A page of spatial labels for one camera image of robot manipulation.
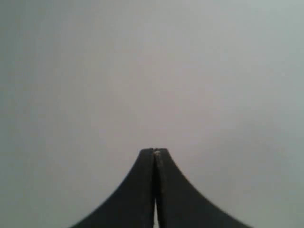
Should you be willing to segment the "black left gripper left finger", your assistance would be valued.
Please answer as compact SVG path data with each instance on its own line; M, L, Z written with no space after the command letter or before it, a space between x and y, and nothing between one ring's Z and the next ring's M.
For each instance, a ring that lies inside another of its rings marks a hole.
M154 149L142 149L119 187L74 228L152 228Z

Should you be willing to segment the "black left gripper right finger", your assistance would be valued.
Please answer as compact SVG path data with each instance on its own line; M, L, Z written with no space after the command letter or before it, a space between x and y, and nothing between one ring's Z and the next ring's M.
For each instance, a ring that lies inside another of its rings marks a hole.
M183 175L168 149L154 150L154 196L161 228L246 228L204 197Z

